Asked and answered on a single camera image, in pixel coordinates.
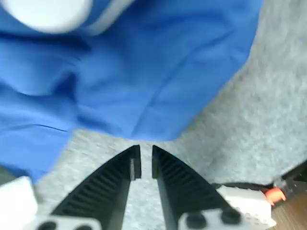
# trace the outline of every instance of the black plastic jaw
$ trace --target black plastic jaw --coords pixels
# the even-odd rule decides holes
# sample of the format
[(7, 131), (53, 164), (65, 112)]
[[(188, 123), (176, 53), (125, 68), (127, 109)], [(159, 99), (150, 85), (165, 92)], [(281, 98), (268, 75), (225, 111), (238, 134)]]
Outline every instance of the black plastic jaw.
[(153, 146), (153, 178), (158, 182), (167, 230), (249, 229), (212, 185), (157, 146)]
[(120, 230), (130, 183), (140, 178), (140, 146), (132, 146), (88, 176), (51, 214), (94, 218), (103, 230)]

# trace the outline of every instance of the blue fabric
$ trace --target blue fabric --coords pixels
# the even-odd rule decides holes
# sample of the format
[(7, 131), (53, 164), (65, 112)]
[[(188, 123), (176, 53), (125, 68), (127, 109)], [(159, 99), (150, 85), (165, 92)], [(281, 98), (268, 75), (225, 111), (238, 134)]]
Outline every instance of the blue fabric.
[(136, 0), (94, 37), (35, 32), (0, 8), (0, 164), (37, 181), (76, 128), (178, 137), (247, 60), (261, 2)]

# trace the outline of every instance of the white plastic part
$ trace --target white plastic part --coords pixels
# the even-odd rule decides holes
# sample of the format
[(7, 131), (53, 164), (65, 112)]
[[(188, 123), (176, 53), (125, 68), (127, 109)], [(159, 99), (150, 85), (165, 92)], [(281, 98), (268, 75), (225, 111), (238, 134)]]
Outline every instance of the white plastic part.
[(1, 229), (20, 230), (34, 220), (37, 202), (28, 177), (19, 177), (0, 186)]
[(266, 230), (276, 225), (272, 208), (261, 191), (222, 186), (217, 191), (237, 211), (253, 230)]
[(0, 0), (26, 26), (49, 34), (70, 32), (87, 19), (93, 0)]
[(63, 217), (63, 216), (47, 216), (37, 217), (30, 224), (25, 226), (23, 230), (37, 230), (44, 224), (51, 223), (56, 226), (56, 230), (77, 230), (78, 228), (87, 226), (91, 230), (101, 230), (100, 223), (93, 218), (80, 217)]
[[(245, 219), (236, 225), (226, 225), (222, 222), (221, 209), (203, 210), (202, 215), (206, 218), (207, 225), (203, 229), (199, 230), (252, 230), (252, 227), (246, 222)], [(192, 230), (186, 224), (187, 213), (184, 213), (178, 221), (179, 230)]]

